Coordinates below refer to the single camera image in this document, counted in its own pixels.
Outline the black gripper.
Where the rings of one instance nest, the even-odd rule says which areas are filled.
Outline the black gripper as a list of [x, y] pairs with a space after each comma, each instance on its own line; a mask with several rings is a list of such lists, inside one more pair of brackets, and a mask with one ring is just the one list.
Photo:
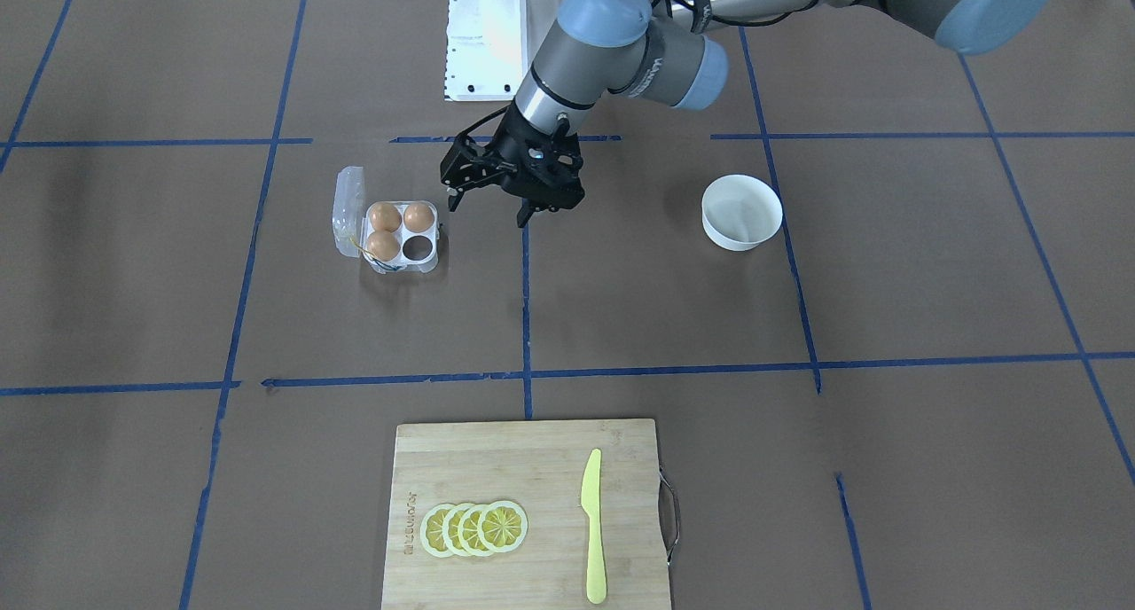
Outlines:
[[[515, 166], [515, 170], [505, 175], [501, 186], [505, 190], [507, 183], [518, 174], [521, 166], [528, 164], [539, 164], [550, 167], [552, 164], [563, 164], [578, 172], [583, 169], [583, 150], [581, 150], [579, 134], [575, 132], [560, 133], [557, 122], [552, 125], [552, 132], [544, 133], [536, 129], [531, 122], [520, 112], [515, 105], [508, 105], [504, 112], [499, 128], [489, 142], [488, 149], [497, 153], [503, 161]], [[449, 186], [449, 214], [455, 214], [459, 203], [466, 195], [471, 186], [459, 184]], [[539, 214], [540, 204], [523, 198], [518, 210], [518, 227], [526, 229], [528, 222], [531, 222], [535, 214]]]

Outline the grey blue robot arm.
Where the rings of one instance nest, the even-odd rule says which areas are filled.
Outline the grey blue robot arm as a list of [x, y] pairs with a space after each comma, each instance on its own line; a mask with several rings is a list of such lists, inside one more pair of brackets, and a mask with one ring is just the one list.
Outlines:
[[1017, 36], [1046, 0], [563, 0], [487, 143], [461, 129], [439, 164], [449, 211], [466, 193], [516, 197], [516, 226], [585, 198], [579, 132], [605, 94], [699, 112], [724, 89], [729, 60], [709, 32], [759, 28], [830, 5], [866, 5], [960, 55]]

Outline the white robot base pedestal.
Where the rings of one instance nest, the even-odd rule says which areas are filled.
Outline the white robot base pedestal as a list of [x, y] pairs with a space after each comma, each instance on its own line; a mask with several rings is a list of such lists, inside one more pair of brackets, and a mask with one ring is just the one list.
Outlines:
[[443, 97], [496, 102], [515, 97], [563, 0], [449, 0]]

